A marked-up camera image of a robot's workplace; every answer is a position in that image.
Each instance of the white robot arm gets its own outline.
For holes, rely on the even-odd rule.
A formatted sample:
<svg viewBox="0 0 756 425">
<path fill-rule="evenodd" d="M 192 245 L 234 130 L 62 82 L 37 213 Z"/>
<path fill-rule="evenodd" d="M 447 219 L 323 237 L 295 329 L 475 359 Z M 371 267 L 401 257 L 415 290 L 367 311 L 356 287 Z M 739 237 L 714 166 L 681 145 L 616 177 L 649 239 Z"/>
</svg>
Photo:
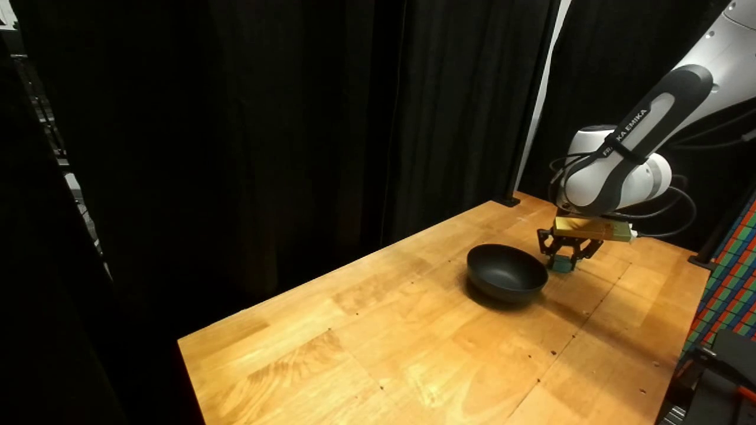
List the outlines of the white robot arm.
<svg viewBox="0 0 756 425">
<path fill-rule="evenodd" d="M 753 97 L 756 0 L 736 0 L 616 127 L 573 134 L 553 177 L 555 203 L 598 218 L 662 197 L 671 167 L 654 151 L 689 123 Z"/>
</svg>

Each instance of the wooden tabletop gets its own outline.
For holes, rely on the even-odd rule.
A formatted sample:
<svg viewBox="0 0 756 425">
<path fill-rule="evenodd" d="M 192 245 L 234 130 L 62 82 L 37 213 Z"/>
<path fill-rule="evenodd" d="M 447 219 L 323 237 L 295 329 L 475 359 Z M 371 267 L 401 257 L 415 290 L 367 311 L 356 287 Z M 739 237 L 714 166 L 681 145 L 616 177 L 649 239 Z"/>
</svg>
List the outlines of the wooden tabletop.
<svg viewBox="0 0 756 425">
<path fill-rule="evenodd" d="M 503 310 L 465 289 L 465 256 L 546 263 L 555 208 L 519 197 L 458 218 L 180 341 L 216 424 L 653 424 L 703 290 L 688 250 L 604 243 L 543 297 Z"/>
</svg>

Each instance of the wooden table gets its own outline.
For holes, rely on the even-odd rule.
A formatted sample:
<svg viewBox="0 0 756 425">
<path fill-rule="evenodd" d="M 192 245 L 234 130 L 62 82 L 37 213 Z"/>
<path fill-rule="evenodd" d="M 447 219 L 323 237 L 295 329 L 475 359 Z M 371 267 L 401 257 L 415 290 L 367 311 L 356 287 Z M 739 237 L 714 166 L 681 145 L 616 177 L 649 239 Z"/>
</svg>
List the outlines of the wooden table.
<svg viewBox="0 0 756 425">
<path fill-rule="evenodd" d="M 481 203 L 180 341 L 216 424 L 653 424 L 703 290 L 688 250 L 604 243 L 543 297 L 465 289 L 480 243 L 537 250 L 553 206 Z"/>
</svg>

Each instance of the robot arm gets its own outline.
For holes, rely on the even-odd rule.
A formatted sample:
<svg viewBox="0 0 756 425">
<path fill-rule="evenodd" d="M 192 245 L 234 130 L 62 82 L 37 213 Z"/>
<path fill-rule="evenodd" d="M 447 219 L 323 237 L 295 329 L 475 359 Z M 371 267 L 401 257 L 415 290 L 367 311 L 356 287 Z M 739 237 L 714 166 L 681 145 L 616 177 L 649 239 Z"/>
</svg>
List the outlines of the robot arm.
<svg viewBox="0 0 756 425">
<path fill-rule="evenodd" d="M 616 127 L 573 134 L 553 179 L 555 203 L 595 218 L 662 197 L 671 188 L 671 167 L 654 151 L 689 123 L 753 97 L 756 0 L 739 0 Z"/>
</svg>

